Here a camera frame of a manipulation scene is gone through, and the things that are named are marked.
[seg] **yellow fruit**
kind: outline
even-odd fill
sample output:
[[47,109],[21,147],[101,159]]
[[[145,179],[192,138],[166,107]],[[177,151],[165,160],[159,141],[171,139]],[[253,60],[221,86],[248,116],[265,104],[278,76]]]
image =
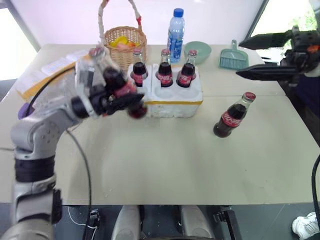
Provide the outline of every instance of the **yellow fruit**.
[[109,45],[115,48],[117,47],[118,44],[127,44],[127,43],[128,43],[128,39],[126,36],[119,36],[114,41],[110,42]]
[[111,47],[116,47],[117,46],[117,44],[115,43],[115,41],[111,41],[110,43],[109,43],[109,45],[111,46]]
[[125,36],[120,36],[118,37],[116,40],[114,40],[114,42],[116,44],[122,43],[122,44],[127,44],[128,43],[128,39]]

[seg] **black cable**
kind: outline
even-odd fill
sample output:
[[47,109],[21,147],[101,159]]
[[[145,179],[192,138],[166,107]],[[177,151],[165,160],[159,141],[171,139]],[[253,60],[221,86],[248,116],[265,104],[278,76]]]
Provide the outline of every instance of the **black cable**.
[[29,116],[30,114],[30,111],[31,111],[31,107],[34,105],[35,101],[37,100],[37,98],[40,96],[40,94],[43,92],[43,90],[45,90],[45,88],[53,81],[55,80],[56,78],[60,77],[62,74],[65,74],[66,72],[74,69],[75,67],[70,67],[70,68],[67,68],[66,70],[58,73],[56,76],[52,77],[49,81],[47,81],[40,89],[39,91],[34,95],[34,97],[32,98],[29,106],[27,107],[25,113],[24,113],[24,116],[27,117]]
[[14,149],[13,149],[13,148],[9,148],[9,147],[0,147],[0,151],[13,152],[13,151],[14,151]]
[[313,165],[312,175],[311,175],[311,187],[312,187],[313,206],[314,206],[316,221],[320,229],[320,209],[319,209],[317,188],[316,188],[316,173],[317,173],[319,163],[320,163],[320,155],[315,160],[315,163]]
[[88,176],[88,186],[89,186],[89,206],[88,206],[88,213],[87,213],[87,217],[86,217],[86,223],[85,223],[85,227],[83,230],[83,235],[82,235],[82,240],[86,239],[86,235],[87,235],[87,227],[89,225],[89,221],[90,221],[90,213],[92,210],[92,190],[91,190],[91,175],[90,175],[90,170],[89,170],[89,164],[88,164],[88,159],[86,157],[85,152],[83,151],[83,149],[81,148],[78,140],[76,139],[76,137],[67,129],[66,133],[70,135],[70,137],[72,138],[72,140],[74,141],[75,145],[77,146],[77,148],[79,149],[82,158],[84,160],[85,163],[85,168],[86,168],[86,173]]

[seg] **red bottle cap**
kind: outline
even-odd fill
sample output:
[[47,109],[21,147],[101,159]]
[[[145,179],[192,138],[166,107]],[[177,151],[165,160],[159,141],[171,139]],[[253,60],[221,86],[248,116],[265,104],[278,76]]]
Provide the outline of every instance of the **red bottle cap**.
[[253,92],[250,92],[250,91],[245,92],[244,96],[247,99],[250,99],[250,100],[255,100],[256,99],[256,95]]
[[141,53],[141,49],[138,48],[138,47],[135,47],[135,48],[133,49],[133,52],[134,52],[135,54],[139,54],[139,53]]
[[189,50],[189,54],[191,54],[191,55],[197,55],[197,50],[195,50],[195,49],[191,49],[191,50]]
[[162,54],[170,54],[170,50],[168,48],[162,49]]
[[89,51],[89,56],[90,57],[96,57],[98,55],[100,55],[101,53],[104,52],[104,49],[100,46],[97,46],[95,48],[91,48]]

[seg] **basket handle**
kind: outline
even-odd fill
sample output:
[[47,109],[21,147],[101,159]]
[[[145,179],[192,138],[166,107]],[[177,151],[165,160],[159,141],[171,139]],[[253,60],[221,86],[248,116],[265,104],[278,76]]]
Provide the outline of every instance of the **basket handle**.
[[[102,0],[102,3],[99,6],[99,11],[98,11],[98,24],[99,24],[99,34],[100,34],[100,39],[101,39],[101,43],[103,45],[106,45],[106,38],[105,38],[105,29],[104,29],[104,23],[102,20],[102,17],[104,15],[104,8],[106,7],[106,5],[108,4],[110,0]],[[136,4],[134,3],[134,0],[128,0],[129,3],[131,3],[132,8],[134,10],[134,14],[135,14],[135,19],[138,22],[138,29],[140,31],[142,31],[142,26],[141,26],[141,15],[137,10]]]

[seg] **blue bottle cap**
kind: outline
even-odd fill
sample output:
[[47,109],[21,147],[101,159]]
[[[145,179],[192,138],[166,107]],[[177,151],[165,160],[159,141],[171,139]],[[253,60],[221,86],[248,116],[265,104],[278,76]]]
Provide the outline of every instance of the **blue bottle cap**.
[[176,18],[182,18],[184,16],[184,10],[182,8],[174,9],[173,16]]

